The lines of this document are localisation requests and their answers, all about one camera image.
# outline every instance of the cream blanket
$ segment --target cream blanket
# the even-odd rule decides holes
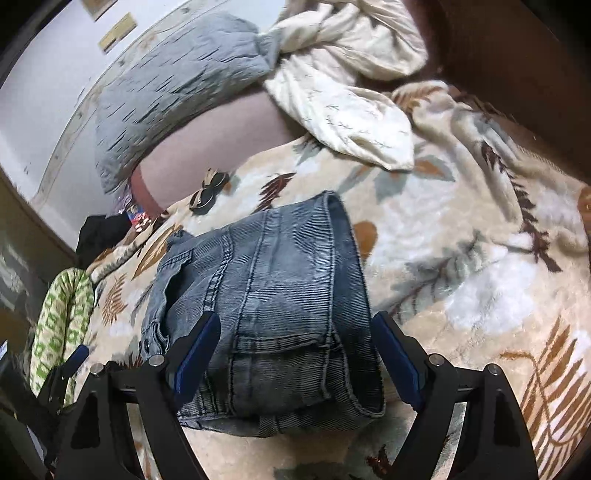
[[[355,230],[372,312],[388,310],[428,353],[459,367],[500,364],[541,478],[558,472],[591,419],[591,189],[456,102],[442,82],[405,85],[391,97],[414,125],[411,172],[371,167],[305,137],[251,157],[207,215],[178,202],[157,231],[91,266],[92,353],[77,389],[94,362],[139,363],[146,292],[172,232],[199,235],[332,189]],[[358,431],[267,439],[184,431],[212,480],[377,480],[414,420],[385,381],[385,417]],[[144,468],[158,478],[131,411]],[[436,479],[449,471],[462,413],[458,406]]]
[[[401,0],[288,2],[271,31],[285,54],[265,81],[283,110],[322,144],[386,170],[413,167],[410,123],[386,96],[354,87],[359,75],[395,80],[427,60]]]

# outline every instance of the colorful fabric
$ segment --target colorful fabric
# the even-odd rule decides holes
[[[188,197],[159,228],[97,262],[92,352],[77,391],[94,362],[141,363],[147,298],[173,232],[201,235],[334,190],[353,225],[371,313],[389,311],[428,353],[458,367],[499,364],[521,403],[541,479],[552,478],[591,419],[589,187],[516,143],[494,117],[456,102],[442,82],[411,83],[390,98],[413,125],[411,172],[362,164],[304,137],[251,157],[208,214],[192,215]],[[384,380],[384,417],[352,432],[184,432],[210,478],[378,480],[415,417]],[[458,406],[435,479],[447,478],[462,415]],[[156,479],[139,415],[132,417],[144,471]]]
[[[35,395],[53,367],[62,364],[84,343],[95,294],[90,278],[78,268],[60,273],[43,302],[33,341],[29,383]],[[75,378],[66,389],[64,405],[73,402]]]

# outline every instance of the blue clamp pad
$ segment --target blue clamp pad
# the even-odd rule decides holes
[[[78,345],[76,350],[68,357],[68,360],[61,366],[61,376],[64,378],[72,377],[84,363],[84,360],[88,358],[88,355],[88,347],[86,345]]]
[[[221,331],[219,316],[213,312],[205,312],[189,335],[175,342],[176,350],[174,353],[170,352],[173,358],[169,367],[172,371],[168,376],[168,384],[181,405],[194,398],[217,347]]]
[[[409,347],[415,350],[415,345],[409,345],[407,340],[415,339],[406,337],[387,312],[378,312],[374,316],[371,335],[400,399],[410,404],[415,411],[420,411],[424,405],[421,393],[424,373],[419,369],[423,370],[423,361],[427,359],[427,354],[418,343],[419,351],[407,352],[406,348]]]

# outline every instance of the gray pillow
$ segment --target gray pillow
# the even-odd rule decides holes
[[[201,17],[104,88],[97,110],[96,169],[114,191],[162,139],[265,76],[276,34],[228,13]]]

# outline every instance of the denim jeans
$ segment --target denim jeans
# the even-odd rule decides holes
[[[142,323],[143,358],[166,352],[206,310],[222,334],[178,413],[183,425],[270,436],[384,414],[359,255],[334,193],[173,235]]]

